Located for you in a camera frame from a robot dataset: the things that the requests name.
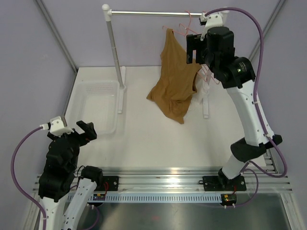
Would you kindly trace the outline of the tan tank top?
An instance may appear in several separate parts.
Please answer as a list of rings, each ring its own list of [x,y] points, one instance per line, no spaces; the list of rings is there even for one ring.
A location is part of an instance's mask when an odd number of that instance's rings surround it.
[[[186,51],[172,29],[166,30],[160,59],[160,78],[146,99],[154,102],[167,118],[183,124],[192,96],[197,92],[195,81],[201,65],[194,59],[187,64]]]

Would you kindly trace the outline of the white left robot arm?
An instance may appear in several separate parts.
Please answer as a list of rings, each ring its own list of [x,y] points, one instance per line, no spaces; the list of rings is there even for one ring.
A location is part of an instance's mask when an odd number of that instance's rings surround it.
[[[51,122],[51,127],[59,124],[57,131],[50,130],[47,136],[52,140],[46,155],[46,164],[39,178],[38,195],[43,210],[40,215],[41,230],[75,230],[81,214],[93,191],[103,187],[103,171],[94,166],[86,166],[81,172],[75,195],[68,208],[65,203],[75,178],[80,147],[97,138],[93,123],[78,121],[83,130],[79,134],[68,128],[60,120]]]

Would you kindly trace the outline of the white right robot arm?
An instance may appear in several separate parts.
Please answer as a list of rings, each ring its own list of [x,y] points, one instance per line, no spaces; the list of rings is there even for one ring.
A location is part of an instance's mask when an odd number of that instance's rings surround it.
[[[241,173],[252,159],[258,158],[271,148],[282,143],[281,135],[274,134],[263,114],[256,90],[256,75],[251,62],[246,57],[235,55],[234,33],[229,28],[213,27],[204,38],[201,35],[187,35],[187,63],[205,64],[222,83],[231,97],[239,115],[244,137],[230,146],[232,152],[226,165],[217,176],[203,183],[209,184],[209,191],[245,191]]]

